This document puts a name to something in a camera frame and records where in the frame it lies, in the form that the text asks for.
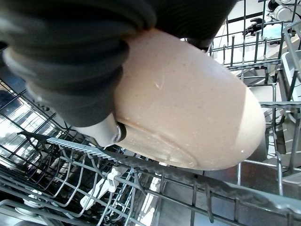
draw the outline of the beige bowl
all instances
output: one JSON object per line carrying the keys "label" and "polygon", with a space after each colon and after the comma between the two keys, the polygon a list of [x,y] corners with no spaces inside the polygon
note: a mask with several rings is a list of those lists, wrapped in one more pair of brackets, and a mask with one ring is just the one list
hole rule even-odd
{"label": "beige bowl", "polygon": [[230,71],[158,30],[127,40],[115,93],[127,137],[118,145],[170,165],[218,170],[252,154],[265,131],[261,107]]}

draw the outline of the black corrugated tube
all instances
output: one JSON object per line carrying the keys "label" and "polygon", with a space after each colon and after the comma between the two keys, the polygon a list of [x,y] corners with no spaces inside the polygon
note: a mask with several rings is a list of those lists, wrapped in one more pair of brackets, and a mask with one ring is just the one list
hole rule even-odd
{"label": "black corrugated tube", "polygon": [[179,38],[217,33],[236,0],[0,0],[4,59],[35,99],[87,127],[114,111],[125,35],[157,27]]}

